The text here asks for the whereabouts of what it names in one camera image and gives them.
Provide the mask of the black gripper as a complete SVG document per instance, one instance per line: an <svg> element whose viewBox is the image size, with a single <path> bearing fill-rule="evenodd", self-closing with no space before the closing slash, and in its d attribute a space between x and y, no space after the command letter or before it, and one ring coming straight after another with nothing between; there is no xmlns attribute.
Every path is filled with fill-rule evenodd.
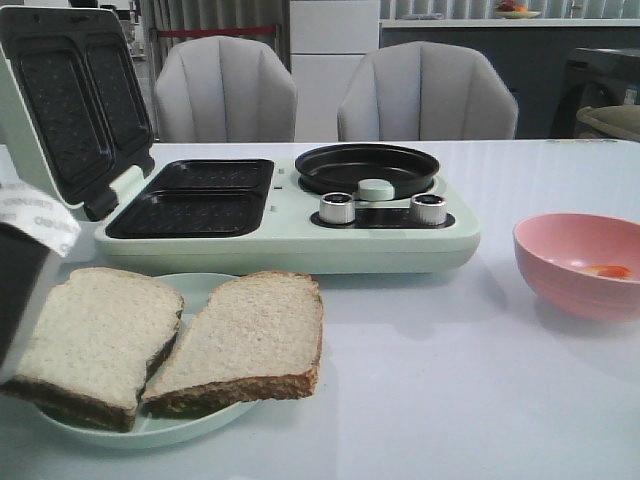
<svg viewBox="0 0 640 480"><path fill-rule="evenodd" d="M69 210L15 181L1 185L1 371L26 350L63 259L81 234Z"/></svg>

